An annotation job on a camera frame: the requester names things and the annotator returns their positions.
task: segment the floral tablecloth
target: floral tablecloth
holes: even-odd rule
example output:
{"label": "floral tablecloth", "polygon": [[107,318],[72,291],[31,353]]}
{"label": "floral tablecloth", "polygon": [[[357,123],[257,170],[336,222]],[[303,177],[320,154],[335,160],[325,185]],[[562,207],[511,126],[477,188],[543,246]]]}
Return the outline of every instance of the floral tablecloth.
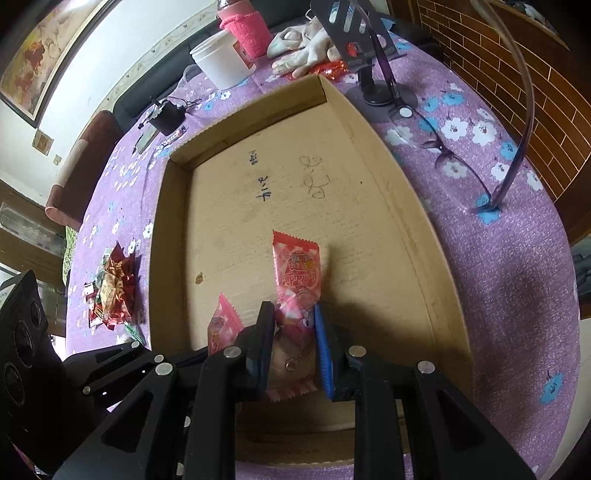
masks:
{"label": "floral tablecloth", "polygon": [[[419,111],[492,191],[513,159],[515,144],[460,77],[405,40],[395,40],[407,53],[391,62],[398,81],[413,87]],[[257,66],[253,76],[225,92],[216,91],[203,74],[177,89],[173,96],[203,102],[192,109],[184,123],[187,132],[171,146],[157,150],[164,140],[159,135],[143,154],[134,154],[140,131],[133,127],[115,148],[78,235],[68,289],[68,353],[113,345],[124,336],[121,327],[114,332],[103,326],[89,329],[82,298],[84,283],[93,278],[105,248],[116,241],[138,257],[135,317],[150,344],[150,242],[168,155],[216,119],[288,82],[271,73],[267,59],[259,59]],[[345,92],[355,81],[356,76],[347,74],[337,87]],[[473,353],[476,405],[541,476],[564,433],[579,367],[577,288],[558,214],[527,162],[500,211],[463,213],[440,186],[433,168],[437,154],[413,143],[416,129],[426,125],[417,121],[413,128],[390,123],[373,127],[418,193],[449,260]],[[445,172],[465,175],[457,164],[449,164]],[[279,474],[349,479],[352,468],[284,473],[252,465],[238,468],[238,477],[244,478]]]}

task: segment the black charger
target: black charger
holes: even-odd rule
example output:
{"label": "black charger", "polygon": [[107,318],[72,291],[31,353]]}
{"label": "black charger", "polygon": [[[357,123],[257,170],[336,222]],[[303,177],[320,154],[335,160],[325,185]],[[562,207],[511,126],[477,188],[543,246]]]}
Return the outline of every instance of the black charger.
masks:
{"label": "black charger", "polygon": [[158,100],[152,99],[152,102],[155,108],[148,117],[148,122],[167,137],[184,122],[187,108],[185,106],[177,106],[169,100],[159,103]]}

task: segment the framed painting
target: framed painting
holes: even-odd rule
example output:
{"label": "framed painting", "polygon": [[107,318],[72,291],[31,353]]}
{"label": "framed painting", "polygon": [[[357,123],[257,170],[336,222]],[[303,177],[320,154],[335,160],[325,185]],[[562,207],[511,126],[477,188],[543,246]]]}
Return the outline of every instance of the framed painting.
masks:
{"label": "framed painting", "polygon": [[10,45],[0,77],[0,98],[33,127],[76,51],[119,0],[53,2],[38,23],[25,22],[21,39]]}

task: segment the red candy wrapper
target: red candy wrapper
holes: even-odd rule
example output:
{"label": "red candy wrapper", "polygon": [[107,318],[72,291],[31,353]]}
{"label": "red candy wrapper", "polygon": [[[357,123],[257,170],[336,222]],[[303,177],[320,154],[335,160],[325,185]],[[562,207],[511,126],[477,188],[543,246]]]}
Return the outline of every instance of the red candy wrapper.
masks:
{"label": "red candy wrapper", "polygon": [[104,323],[109,330],[131,321],[135,300],[135,254],[126,257],[117,243],[105,262],[100,285],[85,284],[89,327]]}
{"label": "red candy wrapper", "polygon": [[[324,63],[314,65],[310,70],[308,70],[307,75],[322,75],[333,82],[338,82],[346,73],[349,73],[347,64],[343,60],[337,60],[326,61]],[[291,73],[285,75],[285,78],[288,80],[297,80]]]}
{"label": "red candy wrapper", "polygon": [[320,300],[320,250],[314,242],[273,232],[278,303],[269,390],[273,401],[316,390],[314,303]]}
{"label": "red candy wrapper", "polygon": [[300,349],[314,342],[314,303],[320,300],[318,244],[273,232],[277,323]]}
{"label": "red candy wrapper", "polygon": [[100,286],[103,321],[107,325],[122,325],[131,320],[134,307],[135,254],[126,257],[119,242],[105,265],[105,278]]}
{"label": "red candy wrapper", "polygon": [[217,309],[207,326],[207,354],[213,355],[233,345],[244,325],[236,310],[223,293],[220,293]]}

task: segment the cardboard box lid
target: cardboard box lid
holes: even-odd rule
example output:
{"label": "cardboard box lid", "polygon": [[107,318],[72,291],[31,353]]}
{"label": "cardboard box lid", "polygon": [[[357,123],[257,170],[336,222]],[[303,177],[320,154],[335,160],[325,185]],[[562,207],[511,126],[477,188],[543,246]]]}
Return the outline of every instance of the cardboard box lid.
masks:
{"label": "cardboard box lid", "polygon": [[[221,291],[245,325],[263,300],[276,301],[273,229],[319,244],[322,298],[357,343],[395,363],[432,360],[470,394],[462,311],[432,225],[379,136],[315,76],[255,100],[172,155],[152,239],[155,351],[182,351],[189,338],[192,348],[205,346]],[[322,393],[244,404],[237,455],[347,460],[353,450],[343,439],[353,436],[330,432],[353,425],[353,405]]]}

